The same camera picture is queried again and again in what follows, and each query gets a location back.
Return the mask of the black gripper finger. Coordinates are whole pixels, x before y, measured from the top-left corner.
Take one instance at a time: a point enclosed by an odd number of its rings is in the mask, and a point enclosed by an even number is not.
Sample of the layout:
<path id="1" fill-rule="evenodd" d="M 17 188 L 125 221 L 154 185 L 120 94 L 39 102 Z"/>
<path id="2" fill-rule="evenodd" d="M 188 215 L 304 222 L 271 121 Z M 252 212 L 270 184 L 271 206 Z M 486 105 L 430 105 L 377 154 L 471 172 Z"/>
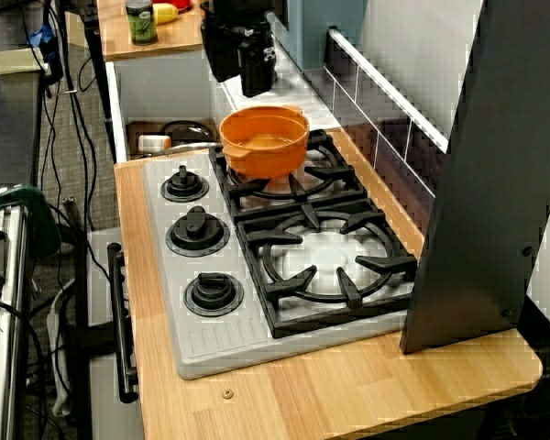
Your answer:
<path id="1" fill-rule="evenodd" d="M 204 49 L 212 74 L 219 83 L 240 75 L 237 43 L 205 45 Z"/>
<path id="2" fill-rule="evenodd" d="M 245 97 L 254 97 L 271 90 L 275 82 L 275 49 L 240 46 L 240 76 Z"/>

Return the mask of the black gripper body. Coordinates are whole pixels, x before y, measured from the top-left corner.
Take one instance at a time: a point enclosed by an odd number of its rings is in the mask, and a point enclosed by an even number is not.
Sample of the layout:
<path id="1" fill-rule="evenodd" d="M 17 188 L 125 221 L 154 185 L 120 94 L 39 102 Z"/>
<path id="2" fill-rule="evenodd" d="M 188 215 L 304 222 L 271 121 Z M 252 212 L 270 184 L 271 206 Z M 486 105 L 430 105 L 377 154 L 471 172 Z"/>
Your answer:
<path id="1" fill-rule="evenodd" d="M 257 26 L 227 26 L 203 21 L 201 24 L 204 45 L 209 48 L 257 42 L 261 47 L 271 47 L 273 38 L 267 22 Z"/>

